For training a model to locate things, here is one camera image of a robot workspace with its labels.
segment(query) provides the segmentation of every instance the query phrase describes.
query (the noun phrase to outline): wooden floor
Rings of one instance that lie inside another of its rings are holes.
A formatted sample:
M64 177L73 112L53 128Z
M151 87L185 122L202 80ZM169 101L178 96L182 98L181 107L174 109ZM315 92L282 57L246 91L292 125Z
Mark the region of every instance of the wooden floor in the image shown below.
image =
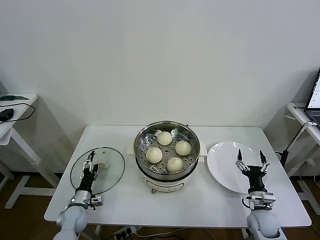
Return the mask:
M16 202L13 209L5 209L4 206L11 193L18 184L21 176L17 176L13 181L8 181L0 192L0 240L51 240L59 231L56 224L44 220L44 213L50 202L50 197L45 196L21 196ZM318 188L313 180L306 180L309 188L320 203L320 188ZM295 181L292 181L294 187L299 191L299 187ZM48 188L50 185L41 176L32 176L28 187ZM320 230L320 216L314 214L308 202L303 202L307 209L312 224ZM100 236L104 240L111 236L121 226L102 226ZM169 232L175 228L157 228L143 227L138 231L141 236ZM215 236L216 240L242 240L240 229L211 229L210 232ZM284 232L288 240L320 240L320 235L310 226L304 228L287 228ZM201 228L188 228L173 233L184 240L211 240L210 234ZM136 235L133 240L146 239ZM168 240L177 240L176 237L166 238Z

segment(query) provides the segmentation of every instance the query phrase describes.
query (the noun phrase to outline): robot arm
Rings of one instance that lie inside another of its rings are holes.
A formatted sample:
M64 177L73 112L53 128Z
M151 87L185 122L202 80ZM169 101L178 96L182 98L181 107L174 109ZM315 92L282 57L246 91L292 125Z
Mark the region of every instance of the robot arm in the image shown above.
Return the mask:
M102 197L92 195L92 184L98 174L98 164L93 165L95 151L92 151L83 164L83 178L80 186L75 190L70 203L59 215L57 225L61 231L53 240L77 240L87 226L87 209L102 206Z
M256 240L287 240L279 220L271 213L276 197L272 192L267 191L263 183L262 178L267 174L270 163L267 163L262 151L260 151L260 160L262 166L246 165L239 149L235 162L242 174L249 179L249 196L244 198L248 200L249 205L246 205L242 199L242 204L251 209L250 215L246 218L249 231Z

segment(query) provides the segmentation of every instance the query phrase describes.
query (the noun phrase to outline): laptop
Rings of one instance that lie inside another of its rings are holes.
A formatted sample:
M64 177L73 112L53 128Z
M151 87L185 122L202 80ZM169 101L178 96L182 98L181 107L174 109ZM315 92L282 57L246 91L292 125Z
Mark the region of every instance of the laptop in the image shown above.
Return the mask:
M320 128L320 69L316 77L312 92L310 94L309 100L304 108L305 114L311 119L311 121L316 122L318 128Z

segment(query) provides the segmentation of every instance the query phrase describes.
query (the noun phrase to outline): white desk frame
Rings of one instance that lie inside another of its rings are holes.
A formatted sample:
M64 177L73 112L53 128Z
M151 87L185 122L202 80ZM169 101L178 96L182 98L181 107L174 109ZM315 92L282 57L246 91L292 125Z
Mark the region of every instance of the white desk frame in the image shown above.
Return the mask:
M309 117L305 114L305 103L289 103L287 108L294 116L294 119L298 120L301 125L309 122ZM304 144L302 150L295 155L290 162L288 162L284 169L289 177L291 177L306 161L311 158L312 155L319 149L320 145L320 129L317 126L311 126L306 129L312 138L308 139ZM305 181L297 181L302 192L298 195L302 201L308 201L311 205L314 213L320 215L320 205L308 188Z
M8 93L0 94L4 95L15 95L23 96L29 100L14 100L14 101L0 101L0 105L10 105L10 104L19 104L26 103L32 105L38 96L35 93ZM14 114L12 119L19 119L29 108L27 105L16 105L8 107L0 107L0 111L13 108ZM0 124L0 139L10 130L11 138L21 147L21 149L26 153L28 162L54 187L56 188L59 183L59 178L50 170L50 168L41 160L41 158L32 150L32 148L26 143L26 141L19 135L19 133L13 128L15 122L6 122ZM13 180L14 175L10 173L2 164L0 164L0 173L4 175L3 181L0 183L0 190L3 188L7 180ZM33 195L33 196L53 196L55 189L54 188L36 188L36 187L25 187L29 180L30 176L23 176L19 184L13 191L11 197L5 204L6 209L12 209L18 200L20 195Z

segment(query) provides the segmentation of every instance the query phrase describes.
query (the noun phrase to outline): desk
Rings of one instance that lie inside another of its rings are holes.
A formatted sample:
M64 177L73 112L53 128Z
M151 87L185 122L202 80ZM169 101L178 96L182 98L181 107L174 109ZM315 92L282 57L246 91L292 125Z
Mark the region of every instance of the desk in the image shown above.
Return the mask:
M128 145L142 126L87 126L44 214L56 221L74 195L69 177L72 165L85 152L97 147L117 149L124 157L125 170L119 183L102 194L103 206L88 210L88 222L97 225L131 225L192 228L246 228L250 213L242 195L221 186L199 162L186 186L174 193L151 194L135 162L127 155ZM258 127L191 127L207 149L223 141L243 143L262 150L268 162L266 188L275 193L272 213L283 227L305 227L311 219L281 166L264 132Z
M12 120L19 119L29 108L28 105L31 105L38 98L35 93L6 93L0 94L1 96L5 95L15 95L15 96L23 96L28 98L28 100L13 100L13 101L0 101L0 111L4 109L12 108L14 110ZM5 105L11 104L19 104L25 103L28 105L15 105L2 107ZM11 137L16 143L22 148L22 150L26 153L26 159L28 162L35 168L37 171L53 186L56 187L58 185L59 179L57 176L47 167L47 165L41 161L40 157L32 150L32 148L24 141L24 139L19 135L19 133L13 128L15 121L5 122L0 124L0 139L5 136ZM4 180L13 179L13 175L0 165L0 172L5 175ZM35 188L35 187L25 187L25 184L28 182L30 176L23 176L18 186L12 193L11 197L7 201L5 208L12 209L15 205L17 199L20 195L36 195L36 196L52 196L54 193L53 188ZM5 182L0 183L0 189L3 187Z
M302 125L310 121L310 118L304 112L305 106L306 103L289 103L287 105L289 111ZM320 129L317 126L310 126L306 128L306 131L312 138L309 139L304 144L301 151L284 166L284 169L289 177L291 177L306 162L306 160L319 149ZM316 215L320 215L320 205L318 204L317 200L313 196L305 181L298 181L297 183L302 190L302 192L299 192L301 200L308 201L312 209L314 210L314 213Z

